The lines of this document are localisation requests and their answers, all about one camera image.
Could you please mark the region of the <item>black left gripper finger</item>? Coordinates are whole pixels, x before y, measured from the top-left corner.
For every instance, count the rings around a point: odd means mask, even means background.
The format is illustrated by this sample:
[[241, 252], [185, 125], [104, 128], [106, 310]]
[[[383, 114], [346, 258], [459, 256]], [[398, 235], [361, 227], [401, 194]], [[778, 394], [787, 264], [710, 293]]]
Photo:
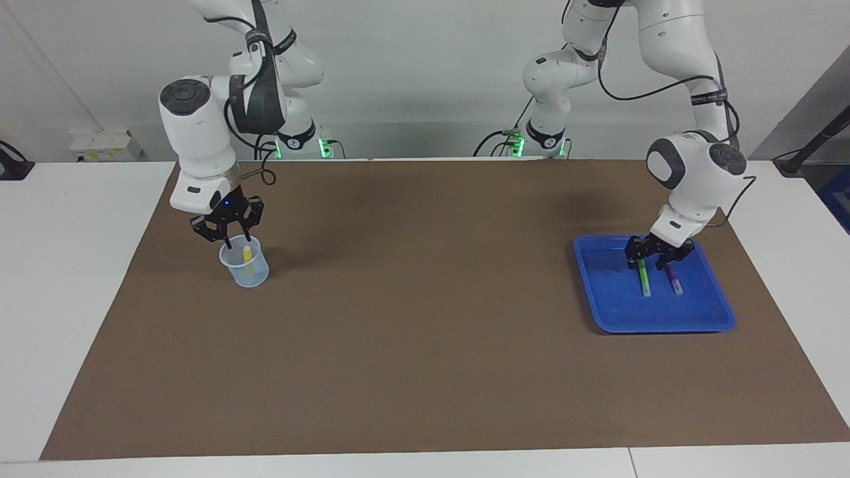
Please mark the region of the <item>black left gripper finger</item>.
[[650, 255], [649, 249], [647, 249], [647, 239], [641, 236], [630, 236], [624, 252], [628, 269], [638, 268], [638, 264]]
[[674, 262], [685, 260], [693, 251], [695, 251], [693, 240], [686, 240], [679, 247], [674, 247], [670, 243], [661, 241], [661, 245], [659, 245], [659, 250], [657, 251], [659, 257], [656, 260], [655, 268], [657, 270], [664, 270]]

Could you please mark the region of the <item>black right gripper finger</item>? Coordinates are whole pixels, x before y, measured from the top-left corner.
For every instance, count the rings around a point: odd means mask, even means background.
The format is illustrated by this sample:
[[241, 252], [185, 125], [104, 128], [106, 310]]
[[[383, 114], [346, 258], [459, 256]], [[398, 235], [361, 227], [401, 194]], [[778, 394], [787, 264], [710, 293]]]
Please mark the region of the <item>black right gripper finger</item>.
[[247, 242], [252, 241], [251, 229], [258, 226], [264, 211], [264, 202], [261, 197], [249, 197], [246, 199], [246, 211], [242, 215], [242, 230]]
[[222, 241], [225, 244], [225, 248], [232, 249], [230, 236], [228, 236], [228, 222], [226, 220], [216, 221], [215, 227], [212, 228], [207, 217], [194, 217], [192, 218], [192, 230], [209, 242]]

